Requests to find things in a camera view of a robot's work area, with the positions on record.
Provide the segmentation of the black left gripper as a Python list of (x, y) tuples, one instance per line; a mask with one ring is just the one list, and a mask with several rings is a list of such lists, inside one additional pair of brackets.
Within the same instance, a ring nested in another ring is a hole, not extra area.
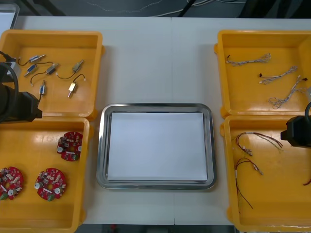
[(18, 97), (18, 120), (32, 122), (42, 118), (42, 111), (38, 108), (39, 99), (29, 92), (20, 92)]

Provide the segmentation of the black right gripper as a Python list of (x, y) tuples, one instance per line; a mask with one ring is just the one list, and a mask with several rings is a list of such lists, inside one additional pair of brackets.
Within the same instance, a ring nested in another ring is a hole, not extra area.
[(293, 147), (304, 147), (305, 120), (303, 116), (292, 117), (286, 123), (287, 130), (280, 133), (280, 139), (288, 141)]

